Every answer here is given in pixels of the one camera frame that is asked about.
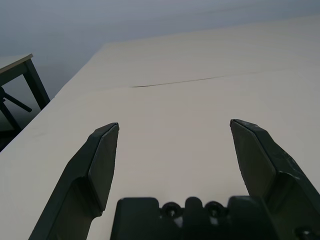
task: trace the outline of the table surface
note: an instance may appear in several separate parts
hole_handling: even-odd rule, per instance
[[[28,59],[31,59],[32,57],[33,55],[31,53],[15,56],[0,56],[0,74],[27,61]]]
[[[232,118],[268,130],[320,191],[319,66],[320,16],[107,44],[0,153],[1,238],[29,237],[67,162],[111,122],[115,172],[88,240],[110,237],[123,197],[248,194]]]

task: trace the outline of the desk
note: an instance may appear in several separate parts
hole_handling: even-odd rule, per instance
[[[1,238],[29,237],[67,162],[111,122],[120,126],[115,172],[88,240],[109,239],[123,197],[225,205],[248,194],[232,118],[268,130],[320,191],[319,23],[312,16],[104,46],[0,153]]]
[[[34,95],[40,109],[43,109],[50,99],[32,63],[32,54],[0,57],[0,87],[23,75]]]

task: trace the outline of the desk leg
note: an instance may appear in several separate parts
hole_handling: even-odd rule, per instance
[[[27,72],[24,73],[23,76],[34,95],[36,102],[42,110],[50,102],[50,99],[31,59],[25,61],[24,64],[27,68]]]

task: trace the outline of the black metal frame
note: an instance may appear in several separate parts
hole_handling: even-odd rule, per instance
[[[2,87],[0,87],[0,111],[3,113],[5,118],[9,121],[14,131],[16,133],[19,133],[21,131],[21,127],[15,120],[14,116],[12,116],[9,109],[6,107],[4,103],[5,99],[8,99],[9,101],[11,101],[12,103],[16,104],[17,106],[19,106],[20,108],[24,109],[29,113],[32,111],[32,109],[27,105],[23,104],[22,102],[20,102],[19,100],[15,99],[13,96],[10,96],[9,94],[7,94],[5,90]]]
[[[40,109],[44,109],[50,99],[31,59],[0,73],[0,87],[20,75],[24,76]]]

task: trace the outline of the gray wall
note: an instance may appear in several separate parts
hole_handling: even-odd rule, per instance
[[[107,42],[318,13],[319,0],[3,0],[0,56],[33,53],[52,99]],[[25,126],[39,112],[27,84],[18,77],[4,88],[34,109],[7,104]]]

